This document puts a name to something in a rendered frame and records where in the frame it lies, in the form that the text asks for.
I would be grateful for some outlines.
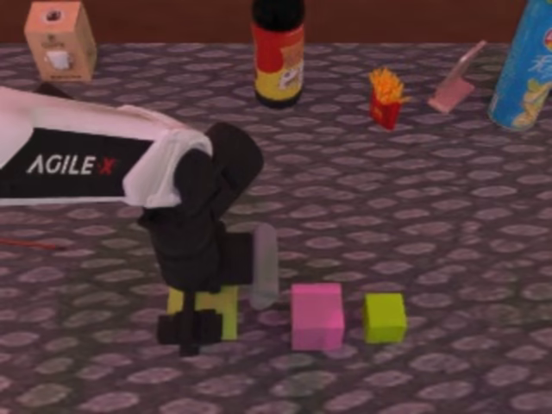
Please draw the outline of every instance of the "red x letter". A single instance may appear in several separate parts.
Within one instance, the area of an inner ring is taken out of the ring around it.
[[[115,161],[115,158],[103,157],[102,164],[97,166],[99,174],[111,175]]]

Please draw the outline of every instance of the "yellow block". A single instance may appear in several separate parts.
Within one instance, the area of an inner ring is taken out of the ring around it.
[[[166,313],[182,310],[184,293],[169,288]],[[213,309],[223,315],[223,341],[238,339],[238,286],[224,286],[219,293],[200,292],[196,295],[196,311]]]

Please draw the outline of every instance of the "blue chip canister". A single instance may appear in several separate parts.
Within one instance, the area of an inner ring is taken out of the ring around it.
[[[552,0],[529,0],[489,108],[501,127],[532,127],[552,87]]]

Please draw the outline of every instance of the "table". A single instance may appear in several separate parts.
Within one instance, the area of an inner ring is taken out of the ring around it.
[[[552,112],[523,135],[487,120],[504,45],[467,75],[476,93],[433,112],[424,100],[467,48],[308,46],[304,98],[272,111],[253,100],[250,46],[101,47],[97,79],[65,88],[75,97],[254,136],[267,165],[228,221],[278,228],[285,289],[342,282],[346,345],[292,353],[284,294],[261,313],[244,301],[239,342],[181,361],[155,343],[166,288],[137,209],[2,208],[2,237],[68,249],[0,247],[0,412],[550,411]],[[0,84],[36,86],[24,46],[0,57]],[[414,97],[391,133],[367,117],[367,72],[381,65]],[[362,294],[396,291],[406,341],[366,345]]]

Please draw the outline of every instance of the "pink object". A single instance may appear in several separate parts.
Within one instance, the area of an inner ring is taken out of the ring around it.
[[[463,76],[485,45],[486,41],[480,41],[458,60],[448,76],[437,86],[435,95],[428,101],[432,108],[448,114],[474,91],[475,86],[464,80]]]
[[[338,283],[292,285],[292,349],[339,349],[343,343],[342,286]]]

